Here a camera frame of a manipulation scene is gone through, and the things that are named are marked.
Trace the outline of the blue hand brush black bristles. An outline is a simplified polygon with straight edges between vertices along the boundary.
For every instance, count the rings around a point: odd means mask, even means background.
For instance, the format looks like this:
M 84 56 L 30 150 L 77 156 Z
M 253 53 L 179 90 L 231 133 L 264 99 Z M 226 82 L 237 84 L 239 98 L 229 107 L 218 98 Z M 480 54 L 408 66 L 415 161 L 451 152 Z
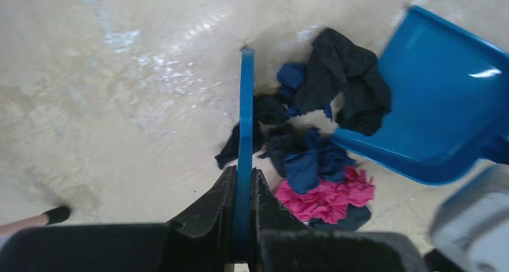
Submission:
M 239 148 L 232 224 L 232 262 L 246 263 L 250 248 L 250 192 L 253 169 L 253 82 L 255 51 L 241 49 Z

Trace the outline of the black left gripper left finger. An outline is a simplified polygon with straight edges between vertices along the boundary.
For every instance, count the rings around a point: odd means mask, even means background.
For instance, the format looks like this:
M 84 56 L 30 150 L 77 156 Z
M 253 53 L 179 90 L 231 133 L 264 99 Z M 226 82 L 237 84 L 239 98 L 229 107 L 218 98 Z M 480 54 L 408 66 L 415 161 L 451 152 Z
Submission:
M 165 223 L 44 226 L 1 248 L 2 271 L 233 271 L 236 168 Z

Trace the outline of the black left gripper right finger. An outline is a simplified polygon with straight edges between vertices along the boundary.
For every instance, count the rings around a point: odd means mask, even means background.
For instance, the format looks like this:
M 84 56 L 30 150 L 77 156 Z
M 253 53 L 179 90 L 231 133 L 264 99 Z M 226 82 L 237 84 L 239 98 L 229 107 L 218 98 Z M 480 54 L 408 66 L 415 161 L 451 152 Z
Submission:
M 250 271 L 426 271 L 408 237 L 393 232 L 317 231 L 251 174 Z

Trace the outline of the blue plastic dustpan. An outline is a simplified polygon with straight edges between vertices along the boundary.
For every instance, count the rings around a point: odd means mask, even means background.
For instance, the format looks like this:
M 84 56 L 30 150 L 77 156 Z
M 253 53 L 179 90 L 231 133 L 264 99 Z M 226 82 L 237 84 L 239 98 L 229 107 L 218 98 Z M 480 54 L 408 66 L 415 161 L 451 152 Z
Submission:
M 335 144 L 431 186 L 458 180 L 479 159 L 508 163 L 506 51 L 413 6 L 379 71 L 391 113 L 372 136 L 337 129 Z

